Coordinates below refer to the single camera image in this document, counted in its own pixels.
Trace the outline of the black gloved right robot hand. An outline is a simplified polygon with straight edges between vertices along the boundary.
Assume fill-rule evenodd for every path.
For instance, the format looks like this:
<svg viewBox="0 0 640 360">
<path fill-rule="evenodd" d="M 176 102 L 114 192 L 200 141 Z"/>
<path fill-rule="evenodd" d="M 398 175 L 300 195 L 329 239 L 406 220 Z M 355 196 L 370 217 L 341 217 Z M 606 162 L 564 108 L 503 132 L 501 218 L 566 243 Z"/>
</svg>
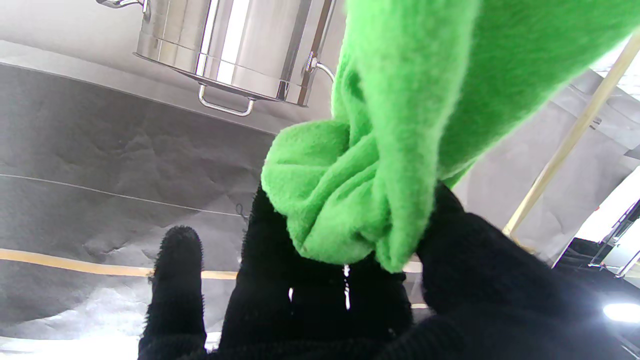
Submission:
<svg viewBox="0 0 640 360">
<path fill-rule="evenodd" d="M 405 274 L 372 255 L 341 265 L 300 256 L 284 216 L 258 188 L 221 339 L 208 352 L 202 243 L 164 236 L 151 278 L 140 360 L 621 360 L 595 292 L 554 271 L 448 187 L 417 250 L 432 314 L 414 322 Z"/>
</svg>

